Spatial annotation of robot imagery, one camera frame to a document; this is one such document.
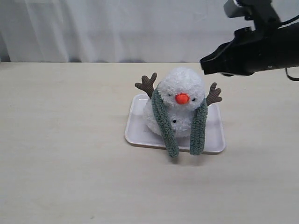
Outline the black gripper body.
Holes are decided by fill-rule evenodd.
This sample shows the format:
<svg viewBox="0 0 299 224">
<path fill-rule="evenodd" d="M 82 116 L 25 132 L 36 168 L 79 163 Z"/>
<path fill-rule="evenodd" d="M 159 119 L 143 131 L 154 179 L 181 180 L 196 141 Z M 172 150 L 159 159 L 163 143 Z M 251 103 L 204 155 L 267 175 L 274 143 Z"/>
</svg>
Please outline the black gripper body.
<svg viewBox="0 0 299 224">
<path fill-rule="evenodd" d="M 235 31 L 233 40 L 214 52 L 214 72 L 225 76 L 251 76 L 266 70 L 280 69 L 280 29 L 258 33 L 250 28 Z"/>
</svg>

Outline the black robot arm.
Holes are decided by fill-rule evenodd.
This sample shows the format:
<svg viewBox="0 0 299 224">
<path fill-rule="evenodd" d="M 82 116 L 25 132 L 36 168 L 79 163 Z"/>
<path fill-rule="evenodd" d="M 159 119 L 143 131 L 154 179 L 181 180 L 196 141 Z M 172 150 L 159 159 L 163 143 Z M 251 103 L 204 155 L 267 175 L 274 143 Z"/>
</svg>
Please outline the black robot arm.
<svg viewBox="0 0 299 224">
<path fill-rule="evenodd" d="M 251 76 L 299 65 L 298 23 L 282 27 L 280 19 L 274 17 L 254 22 L 255 29 L 236 30 L 233 40 L 200 59 L 204 74 Z"/>
</svg>

